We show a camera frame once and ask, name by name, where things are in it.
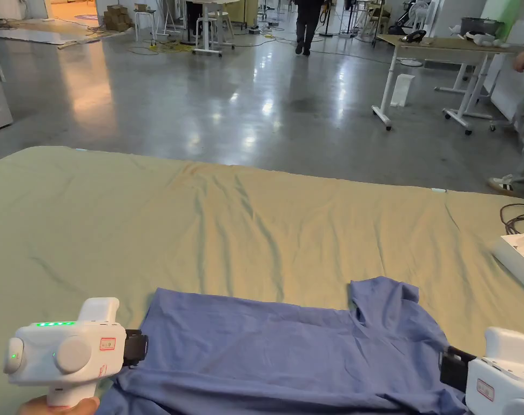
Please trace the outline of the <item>person's left hand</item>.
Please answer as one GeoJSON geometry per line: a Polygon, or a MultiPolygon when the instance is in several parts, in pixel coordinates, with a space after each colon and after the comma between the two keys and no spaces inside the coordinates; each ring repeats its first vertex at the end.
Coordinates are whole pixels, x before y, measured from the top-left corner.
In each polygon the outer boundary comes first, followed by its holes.
{"type": "Polygon", "coordinates": [[[40,396],[34,398],[26,403],[23,403],[17,410],[16,414],[70,414],[70,415],[90,415],[95,414],[100,406],[100,399],[98,397],[82,399],[77,405],[73,407],[55,407],[49,406],[47,403],[47,396],[40,396]]]}

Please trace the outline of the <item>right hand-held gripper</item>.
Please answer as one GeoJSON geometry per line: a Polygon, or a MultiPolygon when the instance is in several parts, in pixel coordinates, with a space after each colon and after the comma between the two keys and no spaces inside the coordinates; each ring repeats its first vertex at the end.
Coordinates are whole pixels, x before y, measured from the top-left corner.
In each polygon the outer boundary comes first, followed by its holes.
{"type": "Polygon", "coordinates": [[[489,327],[485,341],[482,357],[448,347],[441,382],[465,394],[470,414],[524,414],[524,334],[489,327]]]}

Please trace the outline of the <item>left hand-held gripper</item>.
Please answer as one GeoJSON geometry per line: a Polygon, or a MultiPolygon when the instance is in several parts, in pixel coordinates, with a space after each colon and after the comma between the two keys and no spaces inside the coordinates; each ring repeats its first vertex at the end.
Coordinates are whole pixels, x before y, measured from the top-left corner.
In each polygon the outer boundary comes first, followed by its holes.
{"type": "Polygon", "coordinates": [[[119,300],[87,299],[75,321],[34,322],[9,339],[4,373],[10,384],[46,386],[47,403],[73,407],[95,395],[102,379],[146,358],[149,339],[116,322],[119,300]]]}

